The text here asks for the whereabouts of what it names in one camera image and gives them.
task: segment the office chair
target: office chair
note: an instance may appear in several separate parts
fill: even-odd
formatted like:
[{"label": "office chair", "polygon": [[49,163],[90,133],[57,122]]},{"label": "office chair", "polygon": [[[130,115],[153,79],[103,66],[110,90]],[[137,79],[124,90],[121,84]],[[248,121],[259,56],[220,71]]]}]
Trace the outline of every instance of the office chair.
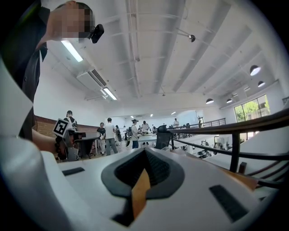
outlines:
[{"label": "office chair", "polygon": [[171,137],[172,133],[167,131],[166,125],[159,126],[155,148],[163,149],[164,147],[168,147]]}]

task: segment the black slot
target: black slot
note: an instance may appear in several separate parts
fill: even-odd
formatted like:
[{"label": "black slot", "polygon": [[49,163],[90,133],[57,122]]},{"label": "black slot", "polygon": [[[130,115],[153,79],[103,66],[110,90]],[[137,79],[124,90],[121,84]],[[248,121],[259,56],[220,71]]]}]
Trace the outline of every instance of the black slot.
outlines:
[{"label": "black slot", "polygon": [[215,185],[210,187],[209,190],[229,216],[232,223],[248,213],[248,211],[223,186]]}]

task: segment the striped shirt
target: striped shirt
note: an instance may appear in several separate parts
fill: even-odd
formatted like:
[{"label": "striped shirt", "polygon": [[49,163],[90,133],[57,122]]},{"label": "striped shirt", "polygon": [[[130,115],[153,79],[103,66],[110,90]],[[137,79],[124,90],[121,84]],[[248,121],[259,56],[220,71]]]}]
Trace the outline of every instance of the striped shirt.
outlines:
[{"label": "striped shirt", "polygon": [[138,141],[139,139],[137,138],[137,134],[138,134],[138,129],[136,128],[135,125],[132,125],[131,127],[131,132],[132,132],[132,135],[131,135],[131,140],[132,141]]}]

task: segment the window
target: window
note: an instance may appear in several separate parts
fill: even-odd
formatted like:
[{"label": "window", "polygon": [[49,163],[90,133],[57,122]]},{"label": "window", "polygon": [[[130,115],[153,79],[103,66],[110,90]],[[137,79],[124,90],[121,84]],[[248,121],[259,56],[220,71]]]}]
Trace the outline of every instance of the window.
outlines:
[{"label": "window", "polygon": [[234,110],[237,122],[253,120],[270,115],[270,108],[266,95],[234,107]]}]

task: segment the jeans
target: jeans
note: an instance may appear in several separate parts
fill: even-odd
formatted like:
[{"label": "jeans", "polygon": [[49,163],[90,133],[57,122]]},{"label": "jeans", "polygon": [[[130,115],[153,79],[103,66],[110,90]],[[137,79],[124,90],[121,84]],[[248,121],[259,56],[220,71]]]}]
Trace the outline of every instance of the jeans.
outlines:
[{"label": "jeans", "polygon": [[116,147],[116,142],[114,141],[114,138],[111,139],[105,139],[107,143],[107,156],[110,155],[110,145],[112,146],[114,154],[118,153],[117,147]]},{"label": "jeans", "polygon": [[138,148],[139,147],[139,142],[137,140],[132,141],[132,148]]}]

